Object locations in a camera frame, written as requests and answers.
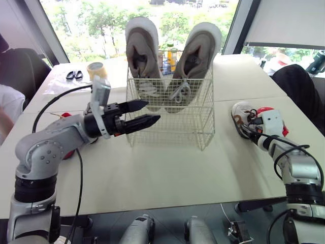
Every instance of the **scissors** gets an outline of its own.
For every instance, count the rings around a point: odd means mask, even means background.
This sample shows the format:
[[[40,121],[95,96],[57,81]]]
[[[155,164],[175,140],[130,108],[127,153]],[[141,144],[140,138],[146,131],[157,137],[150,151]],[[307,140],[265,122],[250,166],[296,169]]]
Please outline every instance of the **scissors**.
[[[73,80],[74,78],[76,78],[76,80],[81,80],[83,78],[82,72],[80,70],[73,70],[70,71],[66,76],[67,80]]]

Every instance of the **white shirt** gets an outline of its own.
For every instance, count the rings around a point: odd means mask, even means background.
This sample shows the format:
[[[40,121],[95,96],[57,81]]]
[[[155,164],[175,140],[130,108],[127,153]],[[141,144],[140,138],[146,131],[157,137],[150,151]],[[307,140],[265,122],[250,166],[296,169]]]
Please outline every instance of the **white shirt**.
[[[22,106],[25,95],[12,87],[0,84],[0,106],[4,108],[6,115],[15,123],[22,114]],[[4,142],[4,137],[0,134],[0,145]]]

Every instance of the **white sneaker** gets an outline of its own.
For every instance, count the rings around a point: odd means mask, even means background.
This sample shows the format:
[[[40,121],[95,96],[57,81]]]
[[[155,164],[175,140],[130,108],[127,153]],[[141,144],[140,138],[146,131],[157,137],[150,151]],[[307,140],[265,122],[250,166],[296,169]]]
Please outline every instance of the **white sneaker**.
[[[242,129],[242,125],[249,126],[249,122],[256,118],[257,111],[249,102],[236,103],[231,111],[231,115],[239,135],[245,139],[250,139],[248,134]]]
[[[187,38],[184,51],[176,65],[174,79],[169,84],[164,105],[187,106],[195,98],[201,81],[186,79],[204,79],[214,57],[220,50],[221,32],[214,24],[203,22],[194,26]],[[169,113],[176,113],[184,107],[166,108]]]
[[[134,78],[144,78],[136,81],[136,88],[141,99],[149,102],[146,106],[151,111],[157,111],[163,104],[165,93],[164,83],[158,66],[158,32],[154,23],[148,18],[131,19],[125,30],[126,57],[128,66]]]

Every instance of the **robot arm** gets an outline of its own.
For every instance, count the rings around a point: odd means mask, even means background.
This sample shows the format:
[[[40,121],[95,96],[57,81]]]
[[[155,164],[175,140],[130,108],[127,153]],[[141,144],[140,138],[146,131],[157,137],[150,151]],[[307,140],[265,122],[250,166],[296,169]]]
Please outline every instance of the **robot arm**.
[[[68,152],[90,144],[102,135],[108,139],[111,135],[145,129],[160,118],[159,115],[142,115],[123,121],[120,117],[124,113],[140,110],[148,102],[133,100],[105,105],[108,94],[109,86],[93,85],[90,108],[94,113],[89,109],[85,116],[78,114],[59,119],[18,142],[16,156],[19,165],[16,168],[15,193],[11,199],[8,242],[20,239],[22,243],[28,243],[24,238],[42,236],[52,243],[58,238],[60,209],[54,205],[56,175],[60,162]]]
[[[286,243],[325,243],[325,202],[321,192],[322,174],[316,161],[301,150],[294,149],[295,143],[282,136],[283,122],[278,110],[262,112],[251,122],[264,134],[255,133],[244,126],[243,131],[262,150],[267,150],[281,169],[286,188],[288,214],[283,225]]]

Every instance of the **white wire basket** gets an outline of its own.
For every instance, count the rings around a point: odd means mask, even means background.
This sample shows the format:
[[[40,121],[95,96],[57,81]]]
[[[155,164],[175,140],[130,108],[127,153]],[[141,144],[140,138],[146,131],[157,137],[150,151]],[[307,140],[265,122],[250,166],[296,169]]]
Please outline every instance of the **white wire basket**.
[[[204,79],[184,81],[172,77],[173,74],[165,75],[162,79],[139,79],[133,78],[128,70],[126,100],[143,99],[149,104],[140,111],[126,114],[125,119],[134,119],[143,114],[161,116],[150,128],[128,134],[131,146],[137,143],[193,145],[204,150],[209,145],[215,133],[212,69],[209,69]],[[184,82],[189,84],[189,89],[184,88]],[[157,97],[141,90],[143,85],[150,84],[157,88]]]

